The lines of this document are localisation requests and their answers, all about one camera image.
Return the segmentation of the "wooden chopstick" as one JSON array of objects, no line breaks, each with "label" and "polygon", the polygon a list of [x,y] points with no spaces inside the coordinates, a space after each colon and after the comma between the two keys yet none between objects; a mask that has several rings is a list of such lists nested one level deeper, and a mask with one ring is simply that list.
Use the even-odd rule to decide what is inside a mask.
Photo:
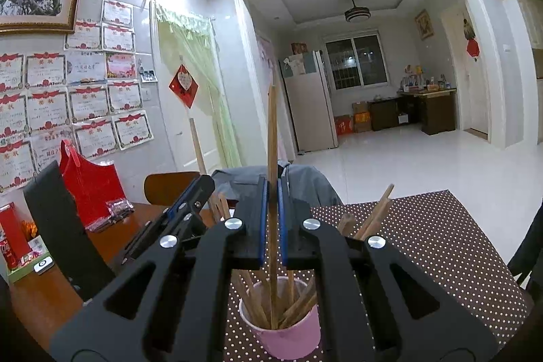
[{"label": "wooden chopstick", "polygon": [[278,264],[278,209],[277,209],[277,180],[278,180],[278,146],[277,146],[277,92],[272,83],[269,88],[268,104],[268,224],[269,224],[269,276],[270,276],[270,327],[278,328],[278,293],[277,293],[277,264]]},{"label": "wooden chopstick", "polygon": [[[189,123],[190,123],[192,144],[193,144],[194,152],[196,155],[199,172],[200,174],[207,174],[206,166],[203,159],[203,152],[201,149],[194,118],[189,118]],[[209,206],[210,211],[212,212],[213,219],[216,222],[218,222],[221,219],[221,212],[220,212],[218,203],[219,203],[219,200],[217,199],[216,193],[212,192],[212,195],[210,196],[208,200],[208,206]]]},{"label": "wooden chopstick", "polygon": [[363,241],[368,236],[374,235],[380,229],[382,220],[388,215],[390,206],[392,204],[389,196],[393,189],[393,184],[390,184],[387,187],[379,202],[376,203],[369,217],[363,222],[362,227],[354,235],[356,240]]},{"label": "wooden chopstick", "polygon": [[289,328],[301,321],[313,309],[316,303],[316,279],[312,277],[294,304],[283,313],[279,329]]}]

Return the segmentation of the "brown wooden chair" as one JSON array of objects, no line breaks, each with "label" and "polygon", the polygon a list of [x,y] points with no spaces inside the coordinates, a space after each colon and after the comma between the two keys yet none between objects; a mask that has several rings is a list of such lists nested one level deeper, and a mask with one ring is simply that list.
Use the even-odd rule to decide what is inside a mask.
[{"label": "brown wooden chair", "polygon": [[149,174],[144,181],[145,198],[151,205],[171,206],[199,176],[198,172]]}]

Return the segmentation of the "white smartphone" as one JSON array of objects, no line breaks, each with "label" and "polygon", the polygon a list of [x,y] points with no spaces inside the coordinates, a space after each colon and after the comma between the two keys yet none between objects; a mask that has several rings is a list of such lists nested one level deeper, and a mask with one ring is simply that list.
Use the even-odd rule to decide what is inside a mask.
[{"label": "white smartphone", "polygon": [[54,261],[50,255],[47,255],[33,266],[33,270],[37,275],[41,275],[54,267]]}]

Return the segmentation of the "clear plastic packet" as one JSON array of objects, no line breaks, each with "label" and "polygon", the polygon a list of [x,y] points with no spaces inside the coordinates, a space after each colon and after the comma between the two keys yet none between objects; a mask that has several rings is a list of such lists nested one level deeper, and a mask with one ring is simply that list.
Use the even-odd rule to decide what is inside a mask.
[{"label": "clear plastic packet", "polygon": [[98,218],[90,223],[87,227],[88,231],[98,232],[107,229],[110,225],[116,224],[128,217],[134,212],[133,203],[126,198],[111,200],[106,203],[107,213],[104,217]]}]

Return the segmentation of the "red gift bag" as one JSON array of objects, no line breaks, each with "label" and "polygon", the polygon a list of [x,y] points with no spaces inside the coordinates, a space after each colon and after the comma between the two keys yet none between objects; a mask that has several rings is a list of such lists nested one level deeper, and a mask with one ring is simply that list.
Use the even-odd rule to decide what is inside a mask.
[{"label": "red gift bag", "polygon": [[110,215],[109,202],[125,198],[123,187],[113,164],[89,162],[69,140],[61,141],[60,152],[64,185],[75,200],[77,215],[88,228]]}]

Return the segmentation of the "wooden chopstick in cup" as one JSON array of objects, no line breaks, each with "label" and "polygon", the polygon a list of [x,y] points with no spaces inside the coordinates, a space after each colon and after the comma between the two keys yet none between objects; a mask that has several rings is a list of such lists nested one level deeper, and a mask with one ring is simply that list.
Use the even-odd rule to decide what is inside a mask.
[{"label": "wooden chopstick in cup", "polygon": [[283,313],[279,329],[289,328],[301,321],[313,309],[316,303],[316,279],[312,277],[294,304]]},{"label": "wooden chopstick in cup", "polygon": [[390,206],[392,204],[389,196],[393,189],[393,184],[390,184],[387,187],[379,202],[376,203],[369,217],[363,222],[362,227],[354,235],[356,240],[363,241],[368,236],[374,235],[380,229],[382,220],[388,215]]}]

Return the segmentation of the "brown polka dot tablecloth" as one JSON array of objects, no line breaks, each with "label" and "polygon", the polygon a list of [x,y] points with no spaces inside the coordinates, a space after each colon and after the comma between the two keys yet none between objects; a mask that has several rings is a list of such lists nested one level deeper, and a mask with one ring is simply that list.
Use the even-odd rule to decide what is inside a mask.
[{"label": "brown polka dot tablecloth", "polygon": [[[343,214],[362,227],[376,202],[311,208],[312,215],[336,227]],[[502,348],[532,307],[505,262],[449,190],[393,199],[379,231],[394,247],[480,319]],[[280,361],[266,352],[238,312],[240,297],[231,285],[223,361]]]}]

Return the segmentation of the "grey jacket on chair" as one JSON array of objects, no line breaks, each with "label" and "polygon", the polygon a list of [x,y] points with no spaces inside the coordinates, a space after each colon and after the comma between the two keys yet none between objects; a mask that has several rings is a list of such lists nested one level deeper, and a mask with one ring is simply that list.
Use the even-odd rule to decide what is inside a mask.
[{"label": "grey jacket on chair", "polygon": [[[227,200],[239,201],[250,196],[261,177],[267,176],[265,165],[217,169],[212,173],[216,191]],[[324,174],[314,166],[278,162],[278,176],[288,182],[290,194],[311,208],[340,206],[342,201]]]}]

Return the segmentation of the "white refrigerator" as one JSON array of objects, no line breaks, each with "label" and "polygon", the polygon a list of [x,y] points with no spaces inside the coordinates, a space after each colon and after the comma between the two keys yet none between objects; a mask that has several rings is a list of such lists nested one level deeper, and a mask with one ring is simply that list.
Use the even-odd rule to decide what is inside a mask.
[{"label": "white refrigerator", "polygon": [[298,151],[337,148],[331,90],[321,52],[286,57],[281,70]]}]

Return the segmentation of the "dark jacket on chair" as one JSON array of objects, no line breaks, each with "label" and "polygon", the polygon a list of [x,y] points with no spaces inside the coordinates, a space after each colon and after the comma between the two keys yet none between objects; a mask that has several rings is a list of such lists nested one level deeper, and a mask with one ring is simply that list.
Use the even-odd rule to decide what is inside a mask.
[{"label": "dark jacket on chair", "polygon": [[526,291],[532,300],[542,299],[542,248],[543,248],[543,205],[536,213],[524,240],[508,263],[508,268],[517,284],[528,279]]}]

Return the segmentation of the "red cardboard box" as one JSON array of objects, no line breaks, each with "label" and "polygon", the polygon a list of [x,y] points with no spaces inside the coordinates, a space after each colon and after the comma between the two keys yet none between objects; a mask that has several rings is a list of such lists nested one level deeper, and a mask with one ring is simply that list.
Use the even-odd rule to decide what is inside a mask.
[{"label": "red cardboard box", "polygon": [[338,137],[354,133],[353,117],[351,115],[336,116],[334,121]]}]

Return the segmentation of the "dark wooden desk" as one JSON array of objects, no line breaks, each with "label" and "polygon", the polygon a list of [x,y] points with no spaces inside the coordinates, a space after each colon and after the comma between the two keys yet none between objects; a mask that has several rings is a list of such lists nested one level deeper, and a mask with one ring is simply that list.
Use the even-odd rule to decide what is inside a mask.
[{"label": "dark wooden desk", "polygon": [[427,135],[456,130],[455,88],[399,93],[367,103],[373,131],[419,124]]}]

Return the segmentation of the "window with bars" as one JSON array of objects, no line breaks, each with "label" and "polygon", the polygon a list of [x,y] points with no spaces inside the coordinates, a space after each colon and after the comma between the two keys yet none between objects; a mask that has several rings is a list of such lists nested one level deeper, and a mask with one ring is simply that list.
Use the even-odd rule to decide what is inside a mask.
[{"label": "window with bars", "polygon": [[388,83],[388,72],[379,36],[366,34],[326,43],[336,90]]}]

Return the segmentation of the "ceiling lamp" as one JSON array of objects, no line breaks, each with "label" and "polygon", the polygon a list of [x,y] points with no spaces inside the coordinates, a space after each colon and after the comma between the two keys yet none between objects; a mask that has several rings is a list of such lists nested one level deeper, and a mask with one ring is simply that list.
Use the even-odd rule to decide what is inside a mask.
[{"label": "ceiling lamp", "polygon": [[345,20],[349,23],[360,22],[371,17],[368,7],[358,6],[354,0],[351,0],[352,7],[344,12]]}]

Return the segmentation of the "small framed picture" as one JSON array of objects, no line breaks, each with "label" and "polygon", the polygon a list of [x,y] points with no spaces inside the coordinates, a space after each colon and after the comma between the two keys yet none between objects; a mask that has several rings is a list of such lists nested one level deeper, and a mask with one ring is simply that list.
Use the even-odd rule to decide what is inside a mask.
[{"label": "small framed picture", "polygon": [[434,35],[432,21],[426,10],[421,11],[415,17],[415,24],[421,40],[426,40]]}]

